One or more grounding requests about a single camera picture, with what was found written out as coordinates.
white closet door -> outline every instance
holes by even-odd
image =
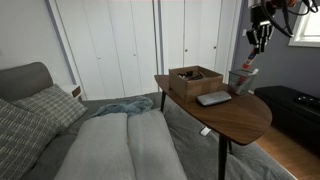
[[[125,96],[142,94],[130,1],[108,1]]]
[[[83,0],[106,98],[124,97],[124,89],[107,1]]]
[[[131,1],[142,93],[158,91],[152,1]]]
[[[161,1],[164,73],[183,66],[184,1]]]
[[[83,2],[56,2],[87,99],[106,98]]]
[[[185,1],[184,66],[214,70],[221,0]]]

window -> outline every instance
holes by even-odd
[[[305,16],[297,17],[290,46],[320,47],[320,6],[318,8],[318,13],[309,12]],[[301,5],[299,13],[304,13],[306,10],[306,6]]]

headboard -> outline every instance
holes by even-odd
[[[53,85],[47,67],[41,62],[0,70],[0,98],[15,101]]]

pillow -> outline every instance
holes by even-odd
[[[65,130],[87,110],[56,84],[31,97],[14,101],[13,104],[56,121],[60,125],[60,131]]]
[[[0,179],[19,179],[58,130],[57,123],[0,99]]]

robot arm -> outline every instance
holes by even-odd
[[[308,7],[305,14],[297,14],[288,8],[295,6],[297,0],[248,0],[251,10],[252,29],[247,31],[249,43],[253,45],[253,53],[259,54],[265,51],[267,42],[271,39],[274,28],[278,29],[287,37],[293,37],[292,30],[289,26],[289,13],[295,15],[306,15],[310,11],[318,12],[315,0],[302,0]],[[281,27],[274,19],[276,10],[282,10],[285,20],[284,28]]]

